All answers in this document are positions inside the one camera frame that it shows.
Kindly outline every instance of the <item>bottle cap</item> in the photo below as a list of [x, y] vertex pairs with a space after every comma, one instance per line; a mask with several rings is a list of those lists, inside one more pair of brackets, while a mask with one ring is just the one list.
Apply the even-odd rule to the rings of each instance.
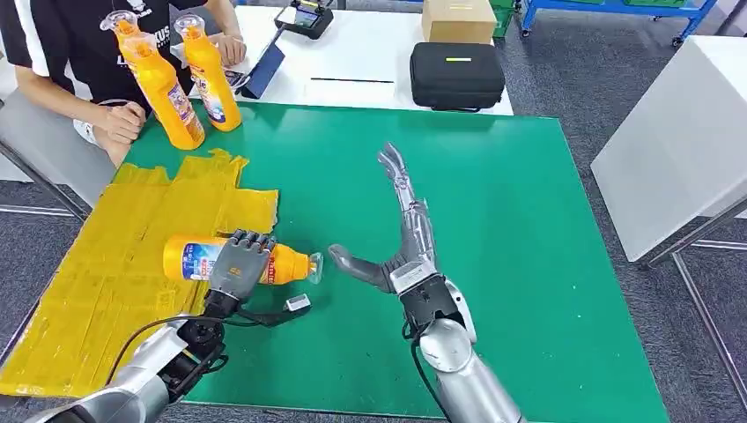
[[174, 28], [185, 40], [196, 40], [205, 36], [205, 21], [197, 15], [188, 13], [174, 22]]
[[322, 281], [322, 266], [324, 265], [324, 256], [322, 253], [313, 253], [308, 257], [308, 276], [306, 280], [314, 285]]
[[99, 24], [101, 31], [113, 30], [118, 36], [134, 35], [140, 32], [137, 15], [131, 11], [113, 11]]

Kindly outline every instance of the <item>green table surface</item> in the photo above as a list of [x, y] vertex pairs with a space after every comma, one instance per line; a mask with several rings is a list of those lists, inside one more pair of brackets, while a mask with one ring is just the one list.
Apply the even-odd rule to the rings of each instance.
[[220, 133], [195, 106], [200, 148], [176, 150], [151, 121], [127, 161], [173, 177], [188, 154], [249, 158], [240, 187], [280, 189], [278, 239], [323, 251], [325, 265], [318, 286], [259, 287], [249, 308], [307, 293], [313, 309], [274, 329], [228, 328], [228, 365], [188, 401], [440, 416], [401, 337], [397, 298], [327, 254], [335, 242], [373, 260], [398, 249], [398, 203], [376, 161], [391, 141], [427, 200], [440, 269], [469, 303], [476, 350], [525, 416], [668, 421], [557, 120], [248, 103], [244, 123]]

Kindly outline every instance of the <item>robotic thumb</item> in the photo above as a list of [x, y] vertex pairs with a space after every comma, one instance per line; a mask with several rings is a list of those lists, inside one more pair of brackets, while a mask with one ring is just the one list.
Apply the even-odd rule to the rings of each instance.
[[368, 260], [354, 257], [350, 252], [340, 244], [330, 245], [329, 255], [337, 267], [354, 277], [373, 286], [376, 286], [384, 293], [392, 293], [390, 283], [388, 282], [387, 273], [384, 268], [377, 263], [371, 263]]

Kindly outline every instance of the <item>cardboard box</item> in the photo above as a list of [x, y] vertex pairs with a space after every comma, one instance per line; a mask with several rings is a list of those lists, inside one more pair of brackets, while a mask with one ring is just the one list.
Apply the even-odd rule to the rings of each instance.
[[490, 44], [496, 20], [488, 0], [425, 0], [423, 37], [430, 42]]

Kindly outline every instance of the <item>silver robotic arm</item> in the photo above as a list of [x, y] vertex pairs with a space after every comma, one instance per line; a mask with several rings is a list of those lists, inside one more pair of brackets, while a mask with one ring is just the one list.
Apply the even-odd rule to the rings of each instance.
[[329, 253], [340, 270], [394, 293], [404, 306], [415, 347], [438, 380], [432, 392], [453, 423], [523, 423], [524, 418], [495, 374], [472, 347], [477, 333], [462, 293], [437, 270], [433, 230], [425, 202], [417, 200], [402, 155], [387, 144], [379, 162], [395, 187], [402, 210], [402, 247], [384, 263], [352, 256], [335, 244]]
[[[223, 354], [224, 324], [275, 326], [302, 315], [311, 306], [306, 295], [285, 302], [280, 313], [249, 313], [240, 306], [248, 300], [267, 266], [275, 239], [236, 231], [218, 255], [200, 316], [176, 316], [150, 323], [132, 337], [165, 323], [136, 350], [132, 360], [107, 385], [73, 404], [46, 410], [26, 423], [152, 423], [166, 407], [184, 397], [203, 375], [219, 370]], [[231, 315], [248, 322], [225, 320]]]

